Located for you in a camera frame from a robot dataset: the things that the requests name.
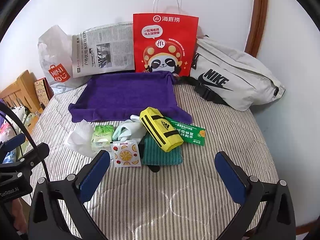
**waist bag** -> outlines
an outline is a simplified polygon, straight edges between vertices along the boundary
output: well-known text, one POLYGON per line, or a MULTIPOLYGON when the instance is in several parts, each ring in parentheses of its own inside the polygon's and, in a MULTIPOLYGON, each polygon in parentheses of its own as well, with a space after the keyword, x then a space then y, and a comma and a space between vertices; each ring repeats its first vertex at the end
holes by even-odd
POLYGON ((183 143, 179 132, 161 115, 158 109, 148 107, 143 110, 140 113, 140 120, 165 152, 170 152, 183 143))
POLYGON ((202 98, 239 111, 279 99, 285 91, 259 60, 208 37, 197 39, 190 77, 182 80, 196 86, 202 98))

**yellow pouch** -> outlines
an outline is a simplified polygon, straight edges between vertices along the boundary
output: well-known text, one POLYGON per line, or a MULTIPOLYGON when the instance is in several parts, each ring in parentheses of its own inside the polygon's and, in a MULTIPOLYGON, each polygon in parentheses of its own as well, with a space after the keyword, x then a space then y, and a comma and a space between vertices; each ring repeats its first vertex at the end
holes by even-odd
POLYGON ((140 113, 140 120, 165 152, 170 152, 183 143, 179 132, 173 128, 158 109, 148 107, 143 110, 140 113))

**striped bedspread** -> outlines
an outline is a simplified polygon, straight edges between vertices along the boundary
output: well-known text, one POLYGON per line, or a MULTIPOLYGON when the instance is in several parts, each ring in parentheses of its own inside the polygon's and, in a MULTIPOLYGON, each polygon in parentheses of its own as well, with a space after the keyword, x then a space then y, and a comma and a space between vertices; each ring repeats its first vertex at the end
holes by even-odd
MULTIPOLYGON (((45 161, 51 180, 78 173, 91 161, 63 145, 69 131, 78 125, 71 122, 68 105, 76 102, 85 86, 54 96, 33 130, 34 141, 50 147, 45 161)), ((174 89, 178 105, 192 115, 193 124, 206 128, 205 145, 184 143, 183 163, 162 166, 158 173, 144 165, 115 168, 111 161, 91 201, 84 204, 108 239, 216 239, 239 208, 214 167, 214 156, 221 150, 248 175, 257 175, 264 182, 278 181, 271 155, 250 110, 239 112, 206 102, 186 84, 175 85, 174 89)), ((33 188, 40 177, 44 177, 41 164, 33 169, 30 179, 33 188)), ((28 195, 23 198, 31 204, 28 195)), ((79 236, 62 201, 60 206, 71 232, 79 236)), ((262 207, 250 228, 257 225, 262 207)))

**silver screw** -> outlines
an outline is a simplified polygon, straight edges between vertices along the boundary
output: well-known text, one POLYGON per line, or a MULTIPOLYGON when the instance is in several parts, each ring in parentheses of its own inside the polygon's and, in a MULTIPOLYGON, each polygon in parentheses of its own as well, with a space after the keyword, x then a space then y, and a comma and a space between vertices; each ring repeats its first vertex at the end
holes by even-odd
POLYGON ((67 176, 67 180, 69 180, 69 181, 72 181, 72 180, 74 180, 75 179, 75 175, 74 174, 69 174, 68 176, 67 176))
POLYGON ((38 183, 39 184, 44 183, 44 180, 45 180, 44 178, 40 178, 40 179, 38 179, 38 183))
POLYGON ((257 176, 254 176, 254 175, 250 176, 250 180, 251 180, 252 182, 258 182, 257 176))
POLYGON ((283 180, 283 179, 281 179, 280 184, 281 184, 282 186, 287 186, 286 181, 285 181, 285 180, 283 180))

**teal ribbed fabric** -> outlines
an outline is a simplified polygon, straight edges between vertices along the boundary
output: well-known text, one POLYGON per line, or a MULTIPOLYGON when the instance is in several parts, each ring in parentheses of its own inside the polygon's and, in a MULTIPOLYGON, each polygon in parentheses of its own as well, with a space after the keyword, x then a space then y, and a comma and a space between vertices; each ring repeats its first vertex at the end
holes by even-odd
POLYGON ((145 165, 178 165, 182 163, 181 147, 175 147, 170 152, 163 151, 153 137, 147 132, 144 139, 144 154, 142 164, 145 165))

